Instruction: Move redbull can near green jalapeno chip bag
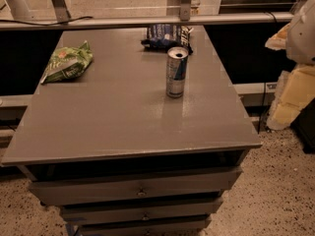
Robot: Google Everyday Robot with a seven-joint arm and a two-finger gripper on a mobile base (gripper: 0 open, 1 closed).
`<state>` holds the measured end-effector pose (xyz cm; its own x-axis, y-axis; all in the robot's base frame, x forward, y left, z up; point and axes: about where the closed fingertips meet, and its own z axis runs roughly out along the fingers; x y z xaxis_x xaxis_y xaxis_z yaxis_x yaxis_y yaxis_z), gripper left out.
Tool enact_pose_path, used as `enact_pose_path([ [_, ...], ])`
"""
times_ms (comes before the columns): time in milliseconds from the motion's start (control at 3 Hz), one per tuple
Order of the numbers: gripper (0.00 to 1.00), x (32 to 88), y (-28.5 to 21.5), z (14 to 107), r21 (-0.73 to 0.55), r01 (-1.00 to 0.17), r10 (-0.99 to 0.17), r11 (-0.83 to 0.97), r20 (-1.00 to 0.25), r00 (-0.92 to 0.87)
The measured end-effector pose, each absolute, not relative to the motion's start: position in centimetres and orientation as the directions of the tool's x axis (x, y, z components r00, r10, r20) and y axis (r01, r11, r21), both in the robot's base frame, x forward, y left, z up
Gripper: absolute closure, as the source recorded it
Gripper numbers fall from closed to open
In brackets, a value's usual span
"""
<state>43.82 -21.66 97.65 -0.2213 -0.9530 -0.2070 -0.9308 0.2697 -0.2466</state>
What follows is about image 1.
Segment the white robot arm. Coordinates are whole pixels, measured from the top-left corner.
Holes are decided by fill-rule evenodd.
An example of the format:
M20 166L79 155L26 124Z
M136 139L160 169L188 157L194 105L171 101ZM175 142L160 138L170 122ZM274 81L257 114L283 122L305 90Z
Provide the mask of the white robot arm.
M296 63L291 72L279 76L267 119L269 129L283 130L315 98L315 0L307 0L265 46L284 50Z

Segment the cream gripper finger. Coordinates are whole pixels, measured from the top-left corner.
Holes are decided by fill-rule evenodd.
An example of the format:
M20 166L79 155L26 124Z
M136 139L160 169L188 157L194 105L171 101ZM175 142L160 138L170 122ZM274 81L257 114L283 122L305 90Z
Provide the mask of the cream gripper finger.
M276 51L284 50L289 26L290 24L286 24L277 33L269 37L265 43L265 46L269 49L276 50Z
M298 64L289 73L282 71L270 107L267 127L283 130L315 98L315 67Z

